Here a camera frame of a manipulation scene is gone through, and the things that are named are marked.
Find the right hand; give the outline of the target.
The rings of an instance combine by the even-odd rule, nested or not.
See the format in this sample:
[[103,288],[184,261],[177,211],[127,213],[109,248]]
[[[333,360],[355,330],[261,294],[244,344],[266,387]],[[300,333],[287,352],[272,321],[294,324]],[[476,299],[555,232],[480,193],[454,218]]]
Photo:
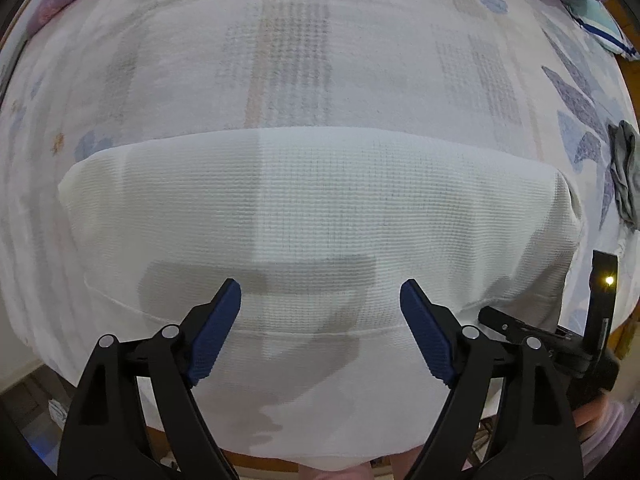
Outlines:
[[588,440],[598,431],[607,409],[608,396],[600,393],[596,398],[573,411],[580,442]]

